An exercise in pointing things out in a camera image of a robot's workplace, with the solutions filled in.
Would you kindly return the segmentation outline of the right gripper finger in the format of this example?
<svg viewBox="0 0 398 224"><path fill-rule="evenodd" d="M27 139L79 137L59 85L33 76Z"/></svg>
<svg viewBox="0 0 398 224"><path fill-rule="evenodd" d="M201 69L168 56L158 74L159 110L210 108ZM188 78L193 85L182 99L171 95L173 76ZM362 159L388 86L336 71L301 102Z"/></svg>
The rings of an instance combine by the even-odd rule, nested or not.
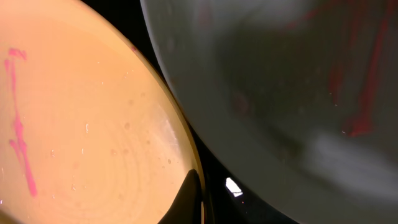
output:
<svg viewBox="0 0 398 224"><path fill-rule="evenodd" d="M188 171L172 205L159 224L201 224L201 185L195 169Z"/></svg>

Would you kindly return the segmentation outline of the yellow plate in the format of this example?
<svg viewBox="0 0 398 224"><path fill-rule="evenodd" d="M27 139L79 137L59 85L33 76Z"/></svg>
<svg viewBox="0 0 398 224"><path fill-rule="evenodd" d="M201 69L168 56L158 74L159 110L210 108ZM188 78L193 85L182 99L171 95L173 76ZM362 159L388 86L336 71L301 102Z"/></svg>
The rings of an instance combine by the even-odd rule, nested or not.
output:
<svg viewBox="0 0 398 224"><path fill-rule="evenodd" d="M159 223L203 172L165 83L81 1L1 2L1 222Z"/></svg>

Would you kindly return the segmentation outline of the light green plate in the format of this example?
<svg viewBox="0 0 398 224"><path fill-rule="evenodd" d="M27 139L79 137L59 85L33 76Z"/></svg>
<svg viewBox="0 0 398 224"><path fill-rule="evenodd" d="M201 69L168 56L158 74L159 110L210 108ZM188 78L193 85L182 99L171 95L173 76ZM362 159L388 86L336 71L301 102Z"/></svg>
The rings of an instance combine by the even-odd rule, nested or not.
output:
<svg viewBox="0 0 398 224"><path fill-rule="evenodd" d="M141 3L192 128L299 223L397 222L397 2Z"/></svg>

